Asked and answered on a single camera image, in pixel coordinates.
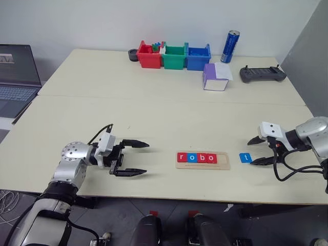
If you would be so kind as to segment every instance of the game controller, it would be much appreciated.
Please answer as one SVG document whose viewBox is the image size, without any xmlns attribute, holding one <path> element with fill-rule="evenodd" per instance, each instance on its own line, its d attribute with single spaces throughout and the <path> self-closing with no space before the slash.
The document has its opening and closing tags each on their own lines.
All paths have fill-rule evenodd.
<svg viewBox="0 0 328 246">
<path fill-rule="evenodd" d="M 248 68 L 248 65 L 246 65 L 246 67 L 240 69 L 239 74 L 244 83 L 249 83 L 252 80 L 276 80 L 281 82 L 287 76 L 279 69 L 279 65 L 269 68 Z"/>
</svg>

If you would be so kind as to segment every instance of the plastic bin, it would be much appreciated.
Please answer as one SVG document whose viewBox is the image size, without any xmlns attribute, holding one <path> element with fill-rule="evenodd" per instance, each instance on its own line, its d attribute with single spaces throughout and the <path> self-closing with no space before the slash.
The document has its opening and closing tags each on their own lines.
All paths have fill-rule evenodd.
<svg viewBox="0 0 328 246">
<path fill-rule="evenodd" d="M 187 45 L 187 70 L 203 71 L 211 59 L 210 45 L 205 48 L 190 48 Z"/>
<path fill-rule="evenodd" d="M 141 41 L 139 49 L 137 51 L 137 56 L 141 67 L 143 68 L 160 68 L 161 66 L 161 54 L 158 51 L 153 52 L 151 45 L 146 45 L 145 41 Z"/>
<path fill-rule="evenodd" d="M 166 42 L 163 44 L 162 59 L 165 69 L 183 69 L 186 63 L 188 43 L 182 47 L 167 46 Z"/>
</svg>

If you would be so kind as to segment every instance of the energy drink can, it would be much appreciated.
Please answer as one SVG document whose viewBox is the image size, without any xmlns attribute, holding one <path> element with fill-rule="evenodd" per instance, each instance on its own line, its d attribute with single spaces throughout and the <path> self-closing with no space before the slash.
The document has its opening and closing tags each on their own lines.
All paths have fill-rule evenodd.
<svg viewBox="0 0 328 246">
<path fill-rule="evenodd" d="M 240 32 L 238 31 L 229 31 L 227 41 L 225 42 L 225 47 L 222 53 L 221 62 L 229 63 L 231 61 L 232 55 L 239 39 L 239 35 Z"/>
</svg>

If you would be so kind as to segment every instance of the red letter tile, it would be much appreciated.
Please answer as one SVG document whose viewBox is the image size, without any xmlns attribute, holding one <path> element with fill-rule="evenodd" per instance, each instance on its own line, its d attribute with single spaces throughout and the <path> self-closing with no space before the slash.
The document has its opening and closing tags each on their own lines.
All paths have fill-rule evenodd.
<svg viewBox="0 0 328 246">
<path fill-rule="evenodd" d="M 187 153 L 179 152 L 177 155 L 178 162 L 187 162 Z"/>
<path fill-rule="evenodd" d="M 198 163 L 206 163 L 207 154 L 206 153 L 197 153 L 197 162 Z"/>
<path fill-rule="evenodd" d="M 213 164 L 217 163 L 216 154 L 207 154 L 206 162 Z"/>
</svg>

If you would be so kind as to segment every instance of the black cable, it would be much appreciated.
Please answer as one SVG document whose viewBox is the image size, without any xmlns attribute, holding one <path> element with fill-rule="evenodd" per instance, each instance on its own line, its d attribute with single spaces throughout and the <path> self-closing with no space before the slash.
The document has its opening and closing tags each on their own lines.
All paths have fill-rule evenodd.
<svg viewBox="0 0 328 246">
<path fill-rule="evenodd" d="M 89 229 L 89 228 L 78 226 L 78 225 L 74 224 L 72 221 L 70 221 L 69 218 L 67 218 L 66 221 L 67 221 L 68 224 L 70 224 L 74 228 L 77 228 L 77 229 L 80 229 L 80 230 L 83 230 L 83 231 L 87 231 L 87 232 L 92 233 L 96 237 L 96 240 L 97 240 L 96 246 L 99 246 L 99 244 L 100 244 L 99 236 L 98 236 L 98 234 L 94 230 Z"/>
<path fill-rule="evenodd" d="M 93 140 L 95 140 L 96 139 L 96 137 L 104 130 L 104 129 L 106 129 L 106 128 L 108 128 L 108 127 L 112 127 L 113 126 L 113 124 L 109 124 L 109 125 L 107 125 L 107 126 L 104 126 L 103 128 L 101 128 L 100 130 L 99 130 L 99 132 L 97 132 L 97 134 L 96 135 L 94 135 L 94 137 L 88 142 L 88 145 L 90 145 L 92 142 L 93 142 Z"/>
<path fill-rule="evenodd" d="M 289 168 L 290 170 L 293 170 L 293 171 L 296 171 L 297 169 L 295 168 L 292 168 L 291 166 L 289 166 L 286 161 L 285 161 L 285 158 L 289 155 L 289 154 L 292 154 L 294 152 L 297 152 L 299 151 L 299 149 L 296 149 L 296 150 L 291 150 L 291 151 L 287 151 L 285 152 L 282 157 L 281 157 L 281 162 L 287 167 Z M 318 170 L 306 170 L 306 171 L 299 171 L 300 173 L 320 173 L 320 174 L 323 174 L 322 171 L 318 171 Z"/>
<path fill-rule="evenodd" d="M 18 224 L 20 223 L 20 221 L 25 217 L 25 215 L 32 209 L 34 204 L 32 204 L 31 206 L 29 206 L 21 215 L 20 217 L 16 220 L 15 224 L 12 226 L 7 238 L 6 238 L 6 241 L 4 243 L 4 246 L 8 246 L 9 245 L 9 241 L 12 237 L 12 235 L 14 234 L 14 231 L 15 229 L 17 228 Z"/>
<path fill-rule="evenodd" d="M 292 177 L 293 175 L 295 175 L 296 173 L 299 173 L 300 171 L 303 171 L 305 169 L 308 168 L 318 168 L 318 166 L 306 166 L 306 167 L 302 167 L 299 169 L 296 169 L 295 171 L 291 172 L 290 174 L 288 174 L 285 178 L 280 178 L 279 174 L 278 174 L 278 170 L 277 170 L 277 160 L 278 160 L 278 155 L 277 155 L 277 150 L 276 148 L 272 148 L 273 154 L 274 154 L 274 161 L 273 161 L 273 170 L 275 172 L 275 176 L 279 181 L 286 181 L 287 179 L 289 179 L 290 177 Z"/>
</svg>

